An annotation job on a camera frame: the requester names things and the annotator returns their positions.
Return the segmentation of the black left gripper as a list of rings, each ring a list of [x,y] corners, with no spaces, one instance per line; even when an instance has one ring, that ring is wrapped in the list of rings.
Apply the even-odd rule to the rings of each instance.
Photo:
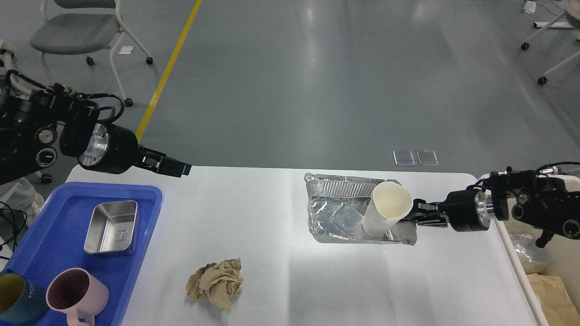
[[[77,158],[81,167],[118,175],[137,163],[137,167],[159,175],[189,175],[191,164],[165,153],[138,145],[135,134],[114,124],[95,124],[85,151]]]

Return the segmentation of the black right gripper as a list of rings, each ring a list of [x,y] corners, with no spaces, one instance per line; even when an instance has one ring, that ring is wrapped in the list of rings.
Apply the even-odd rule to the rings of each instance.
[[[487,209],[487,196],[478,189],[450,192],[442,202],[427,203],[414,199],[412,209],[403,222],[425,227],[447,228],[450,224],[457,232],[487,231],[491,213]]]

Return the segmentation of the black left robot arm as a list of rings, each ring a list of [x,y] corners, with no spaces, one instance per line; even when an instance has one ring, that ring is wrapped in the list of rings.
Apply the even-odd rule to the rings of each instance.
[[[191,165],[138,143],[136,134],[115,124],[120,107],[99,106],[110,93],[78,93],[60,83],[44,86],[7,70],[1,93],[1,183],[37,173],[58,154],[76,158],[86,170],[119,175],[131,167],[159,175],[188,175]]]

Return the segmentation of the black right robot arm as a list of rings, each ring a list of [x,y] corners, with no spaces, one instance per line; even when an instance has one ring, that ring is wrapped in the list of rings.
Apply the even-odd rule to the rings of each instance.
[[[448,193],[441,202],[414,199],[404,221],[429,227],[451,226],[457,232],[487,231],[491,220],[510,217],[542,231],[536,240],[544,248],[555,235],[578,240],[580,237],[578,190],[570,190],[559,177],[561,165],[549,163],[534,170],[492,171],[489,176]]]

